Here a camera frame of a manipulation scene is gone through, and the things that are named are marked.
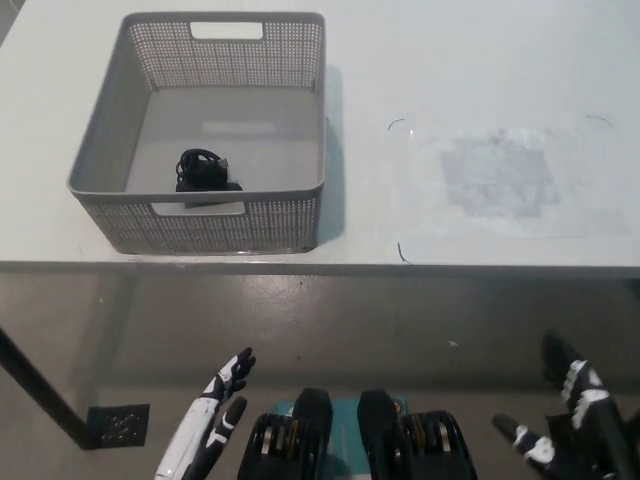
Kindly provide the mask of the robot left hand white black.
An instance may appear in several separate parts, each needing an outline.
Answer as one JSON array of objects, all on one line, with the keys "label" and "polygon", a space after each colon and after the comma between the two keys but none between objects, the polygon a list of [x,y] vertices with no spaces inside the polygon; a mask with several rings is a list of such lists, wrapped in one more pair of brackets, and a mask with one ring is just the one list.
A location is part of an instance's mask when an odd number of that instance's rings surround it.
[{"label": "robot left hand white black", "polygon": [[156,469],[156,479],[205,479],[220,459],[248,401],[239,392],[256,363],[247,347],[212,377],[191,403]]}]

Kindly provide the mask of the robot right hand white black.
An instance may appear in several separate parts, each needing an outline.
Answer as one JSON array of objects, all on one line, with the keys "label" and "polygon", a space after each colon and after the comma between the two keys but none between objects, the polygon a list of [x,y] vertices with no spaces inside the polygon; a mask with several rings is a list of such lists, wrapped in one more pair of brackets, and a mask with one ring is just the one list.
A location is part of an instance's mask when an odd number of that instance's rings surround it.
[{"label": "robot right hand white black", "polygon": [[639,424],[624,420],[591,362],[554,330],[541,339],[543,373],[567,409],[539,434],[497,413],[492,425],[542,479],[637,479]]}]

